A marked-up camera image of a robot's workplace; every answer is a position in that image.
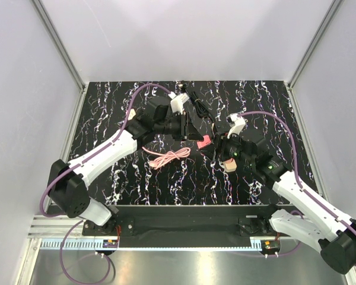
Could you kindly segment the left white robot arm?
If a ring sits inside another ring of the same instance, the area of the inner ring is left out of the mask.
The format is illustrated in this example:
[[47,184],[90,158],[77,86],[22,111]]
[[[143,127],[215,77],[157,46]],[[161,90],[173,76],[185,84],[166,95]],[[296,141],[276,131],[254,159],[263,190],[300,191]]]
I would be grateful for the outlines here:
[[114,212],[88,194],[88,187],[98,176],[119,160],[137,152],[158,134],[176,141],[203,141],[184,108],[168,105],[150,110],[129,109],[122,127],[109,139],[88,153],[67,163],[55,161],[43,197],[49,197],[69,218],[92,221],[103,235],[116,229]]

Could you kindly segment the white pink power strip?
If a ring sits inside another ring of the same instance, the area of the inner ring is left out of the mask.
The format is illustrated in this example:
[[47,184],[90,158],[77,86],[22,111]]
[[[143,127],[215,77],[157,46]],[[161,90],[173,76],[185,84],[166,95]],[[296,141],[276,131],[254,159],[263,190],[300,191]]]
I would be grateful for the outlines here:
[[136,111],[134,109],[131,109],[131,111],[129,112],[128,120],[131,120],[135,115]]

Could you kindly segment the pink cube plug adapter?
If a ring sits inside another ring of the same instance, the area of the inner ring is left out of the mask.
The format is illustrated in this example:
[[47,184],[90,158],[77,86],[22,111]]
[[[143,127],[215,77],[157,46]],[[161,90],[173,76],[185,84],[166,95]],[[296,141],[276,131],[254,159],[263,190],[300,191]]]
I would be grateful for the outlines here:
[[236,162],[234,159],[229,159],[223,162],[224,168],[227,169],[235,169],[237,167]]

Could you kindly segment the black smart plug adapter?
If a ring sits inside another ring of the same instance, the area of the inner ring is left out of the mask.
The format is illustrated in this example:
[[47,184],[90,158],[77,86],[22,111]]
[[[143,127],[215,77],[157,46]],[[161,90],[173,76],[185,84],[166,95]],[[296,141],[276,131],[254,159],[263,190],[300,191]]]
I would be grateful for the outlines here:
[[215,122],[212,124],[212,133],[214,135],[224,135],[229,132],[230,126],[226,122]]

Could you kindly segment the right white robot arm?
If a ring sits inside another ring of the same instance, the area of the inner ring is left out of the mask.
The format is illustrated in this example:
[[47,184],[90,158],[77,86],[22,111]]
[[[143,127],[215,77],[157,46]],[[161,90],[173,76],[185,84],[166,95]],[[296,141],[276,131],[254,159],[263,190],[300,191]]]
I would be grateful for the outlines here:
[[307,218],[293,217],[277,206],[258,220],[263,235],[284,233],[317,251],[340,274],[356,266],[356,218],[337,209],[305,184],[298,174],[272,154],[260,135],[223,134],[215,137],[215,155],[234,159],[264,186],[292,203]]

